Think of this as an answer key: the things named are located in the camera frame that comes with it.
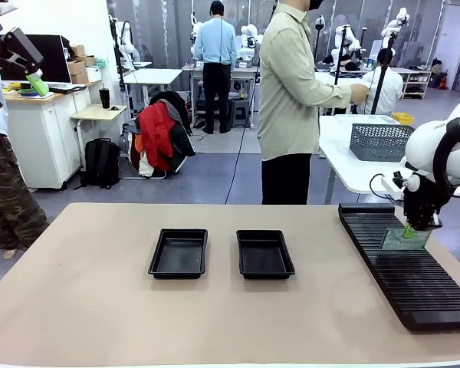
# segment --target black face mask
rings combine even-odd
[[[320,4],[322,4],[324,0],[310,0],[310,6],[308,10],[314,10],[318,9],[320,7]]]

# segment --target light blue shirt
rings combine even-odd
[[[194,45],[196,60],[205,63],[230,64],[232,70],[237,60],[237,40],[233,25],[221,18],[203,23]]]

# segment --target yellow container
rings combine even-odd
[[[408,113],[393,113],[392,117],[402,125],[412,125],[412,122],[414,121],[414,116],[409,115]]]

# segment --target black mesh basket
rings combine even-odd
[[[350,150],[361,161],[399,163],[413,131],[407,125],[353,124]]]

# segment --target black backpack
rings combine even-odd
[[[99,186],[103,189],[120,181],[120,148],[108,138],[97,138],[85,145],[85,172],[80,186]]]

